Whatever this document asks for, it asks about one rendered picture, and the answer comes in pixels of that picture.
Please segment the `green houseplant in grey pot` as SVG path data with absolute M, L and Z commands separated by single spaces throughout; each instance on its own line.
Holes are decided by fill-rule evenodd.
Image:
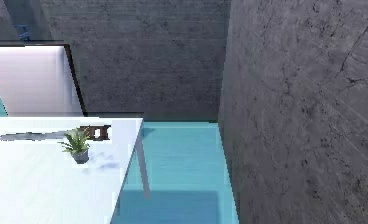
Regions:
M 77 164 L 84 164 L 89 160 L 89 148 L 88 140 L 89 135 L 85 130 L 79 128 L 67 131 L 64 134 L 66 140 L 61 141 L 60 145 L 63 147 L 63 151 L 69 153 Z

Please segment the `white cabinet with black edge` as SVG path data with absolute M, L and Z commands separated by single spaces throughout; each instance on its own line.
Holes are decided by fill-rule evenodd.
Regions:
M 67 44 L 0 46 L 0 99 L 10 117 L 87 115 Z

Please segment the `white table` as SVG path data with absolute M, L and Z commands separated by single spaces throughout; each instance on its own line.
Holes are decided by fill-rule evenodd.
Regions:
M 134 154 L 141 118 L 0 117 L 0 136 L 109 125 L 78 164 L 59 139 L 0 141 L 0 224 L 110 224 Z

